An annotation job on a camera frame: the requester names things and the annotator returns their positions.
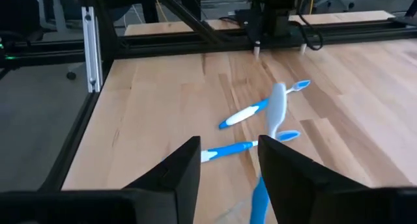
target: wooden table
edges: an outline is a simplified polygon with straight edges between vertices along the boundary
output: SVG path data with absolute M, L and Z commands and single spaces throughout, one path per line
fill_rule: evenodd
M 381 20 L 385 12 L 306 16 L 311 23 Z M 219 28 L 235 25 L 210 21 Z M 189 31 L 182 22 L 129 26 L 128 35 Z M 417 184 L 417 42 L 325 46 L 115 61 L 64 189 L 121 188 L 193 135 L 203 148 L 255 140 L 265 113 L 219 131 L 226 117 L 270 94 L 273 83 L 311 79 L 288 97 L 287 145 L 367 186 Z M 248 223 L 256 150 L 201 166 L 195 223 Z M 275 223 L 269 212 L 268 222 Z

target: metal frame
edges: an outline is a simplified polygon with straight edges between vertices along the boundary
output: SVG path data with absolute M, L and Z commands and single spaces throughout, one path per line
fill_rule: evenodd
M 30 46 L 20 42 L 7 50 L 7 55 L 14 56 L 15 59 L 0 60 L 0 67 L 5 68 L 83 61 L 87 61 L 89 67 L 87 73 L 90 72 L 90 94 L 87 96 L 85 105 L 48 175 L 46 183 L 41 188 L 43 190 L 61 188 L 100 94 L 101 84 L 105 81 L 115 59 L 253 49 L 253 41 L 248 38 L 245 29 L 215 31 L 206 23 L 200 22 L 175 0 L 160 1 L 189 25 L 194 32 L 118 37 L 105 6 L 105 0 L 79 1 L 85 7 L 84 17 L 87 16 L 87 8 L 91 17 L 91 21 L 86 23 L 84 27 L 87 35 L 85 41 L 32 42 Z M 314 25 L 314 27 L 321 32 L 325 45 L 417 38 L 417 23 L 410 18 L 329 23 Z M 308 26 L 302 28 L 310 42 L 317 45 L 319 40 L 315 31 Z M 292 36 L 261 40 L 260 49 L 297 48 L 304 43 L 299 28 L 297 28 L 293 29 Z M 102 74 L 100 73 L 100 61 L 103 61 Z

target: toothbrush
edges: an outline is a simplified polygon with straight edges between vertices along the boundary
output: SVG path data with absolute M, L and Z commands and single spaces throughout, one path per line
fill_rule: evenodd
M 286 130 L 282 132 L 278 132 L 276 139 L 280 142 L 290 141 L 300 136 L 300 132 L 297 130 Z M 221 158 L 223 156 L 232 155 L 235 153 L 243 152 L 244 150 L 248 150 L 249 148 L 256 147 L 258 145 L 258 141 L 248 141 L 248 142 L 239 142 L 234 143 L 232 145 L 218 147 L 208 150 L 201 151 L 201 163 L 215 160 L 217 158 Z
M 275 139 L 278 127 L 285 119 L 287 110 L 287 95 L 283 83 L 275 84 L 266 109 L 266 128 L 268 135 Z M 269 196 L 263 178 L 260 177 L 252 193 L 252 210 L 250 224 L 265 224 L 266 211 L 268 210 Z
M 286 94 L 289 94 L 294 91 L 301 91 L 302 89 L 306 88 L 311 83 L 310 80 L 302 80 L 294 83 L 294 85 L 285 91 Z M 219 125 L 219 129 L 222 130 L 224 128 L 227 128 L 229 126 L 232 126 L 238 122 L 241 122 L 242 120 L 255 115 L 256 113 L 264 110 L 268 105 L 268 98 L 261 100 L 257 102 L 256 104 L 252 104 L 251 106 L 240 110 L 239 112 L 235 113 L 228 119 L 224 120 Z

